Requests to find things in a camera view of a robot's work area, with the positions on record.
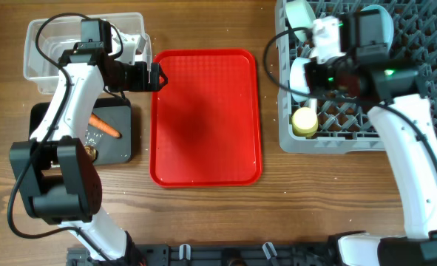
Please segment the yellow cup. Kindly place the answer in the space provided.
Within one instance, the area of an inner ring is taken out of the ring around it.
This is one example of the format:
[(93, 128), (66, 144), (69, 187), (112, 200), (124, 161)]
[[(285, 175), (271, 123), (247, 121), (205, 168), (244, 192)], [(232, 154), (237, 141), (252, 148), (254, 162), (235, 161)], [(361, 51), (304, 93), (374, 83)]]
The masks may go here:
[(311, 137), (318, 129), (318, 117), (316, 112), (308, 107), (296, 110), (291, 116), (293, 133), (299, 137)]

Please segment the blue bowl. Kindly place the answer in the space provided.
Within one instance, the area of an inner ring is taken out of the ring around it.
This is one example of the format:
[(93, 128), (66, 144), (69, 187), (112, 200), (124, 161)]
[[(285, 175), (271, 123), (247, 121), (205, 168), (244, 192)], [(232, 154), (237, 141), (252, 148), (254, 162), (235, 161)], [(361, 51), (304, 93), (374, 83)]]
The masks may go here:
[(309, 63), (311, 60), (308, 58), (296, 58), (291, 65), (290, 77), (289, 77), (289, 87), (293, 91), (291, 96), (297, 102), (306, 101), (308, 98), (298, 95), (309, 94), (310, 89), (306, 82), (305, 68), (304, 65)]

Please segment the orange carrot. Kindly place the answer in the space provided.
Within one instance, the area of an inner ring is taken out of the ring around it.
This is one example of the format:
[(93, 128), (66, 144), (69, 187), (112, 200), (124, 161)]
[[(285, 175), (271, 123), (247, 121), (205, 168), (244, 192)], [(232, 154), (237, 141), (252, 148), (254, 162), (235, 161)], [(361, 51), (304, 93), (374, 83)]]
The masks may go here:
[(104, 122), (102, 119), (100, 119), (97, 115), (93, 113), (89, 117), (89, 125), (106, 133), (107, 135), (113, 138), (121, 138), (121, 133), (117, 129), (114, 129), (112, 126)]

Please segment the green bowl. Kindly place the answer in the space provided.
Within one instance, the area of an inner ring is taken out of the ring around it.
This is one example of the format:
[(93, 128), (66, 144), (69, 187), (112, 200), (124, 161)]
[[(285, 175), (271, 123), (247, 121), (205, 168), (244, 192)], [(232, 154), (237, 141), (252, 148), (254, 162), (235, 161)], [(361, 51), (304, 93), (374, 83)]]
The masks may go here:
[(316, 19), (314, 11), (307, 0), (293, 0), (285, 4), (285, 12), (291, 28), (312, 28)]

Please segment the white rice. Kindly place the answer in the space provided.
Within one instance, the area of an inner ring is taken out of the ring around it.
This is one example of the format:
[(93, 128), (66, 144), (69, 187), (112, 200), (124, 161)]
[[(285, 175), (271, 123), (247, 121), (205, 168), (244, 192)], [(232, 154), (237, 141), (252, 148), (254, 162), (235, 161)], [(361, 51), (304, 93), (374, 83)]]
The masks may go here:
[(102, 139), (104, 133), (101, 131), (98, 131), (95, 128), (87, 129), (87, 132), (85, 134), (85, 141), (84, 145), (86, 146), (96, 146)]

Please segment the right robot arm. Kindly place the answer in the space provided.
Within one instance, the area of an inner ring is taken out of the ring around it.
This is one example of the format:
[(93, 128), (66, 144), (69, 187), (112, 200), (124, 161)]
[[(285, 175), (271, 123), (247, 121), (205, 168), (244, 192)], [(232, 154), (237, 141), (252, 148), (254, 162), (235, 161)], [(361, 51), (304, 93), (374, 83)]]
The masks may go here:
[[(160, 186), (249, 185), (262, 173), (257, 71), (235, 55), (162, 55), (165, 87), (152, 97), (150, 174)], [(366, 88), (394, 95), (373, 107), (402, 199), (403, 238), (363, 233), (336, 243), (345, 265), (437, 265), (437, 139), (429, 103), (402, 66), (372, 65)]]

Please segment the white plastic spoon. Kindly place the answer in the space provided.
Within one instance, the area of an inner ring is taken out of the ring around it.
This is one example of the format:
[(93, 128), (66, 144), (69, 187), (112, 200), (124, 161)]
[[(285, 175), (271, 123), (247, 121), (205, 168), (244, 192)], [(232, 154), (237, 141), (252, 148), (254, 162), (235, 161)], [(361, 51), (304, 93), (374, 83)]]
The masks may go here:
[(308, 107), (310, 109), (312, 109), (315, 113), (317, 113), (317, 108), (318, 108), (318, 100), (316, 98), (311, 98), (308, 101)]

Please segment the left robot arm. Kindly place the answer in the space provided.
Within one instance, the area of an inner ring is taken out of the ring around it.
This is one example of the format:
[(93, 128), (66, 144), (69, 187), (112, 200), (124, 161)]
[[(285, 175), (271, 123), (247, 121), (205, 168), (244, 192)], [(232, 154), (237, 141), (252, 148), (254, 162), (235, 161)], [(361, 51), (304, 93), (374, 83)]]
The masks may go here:
[(101, 264), (146, 265), (129, 233), (101, 207), (101, 179), (82, 138), (104, 88), (157, 92), (167, 77), (157, 63), (123, 63), (104, 48), (65, 50), (54, 65), (60, 79), (43, 121), (10, 148), (16, 182), (8, 226), (24, 239), (68, 231)]

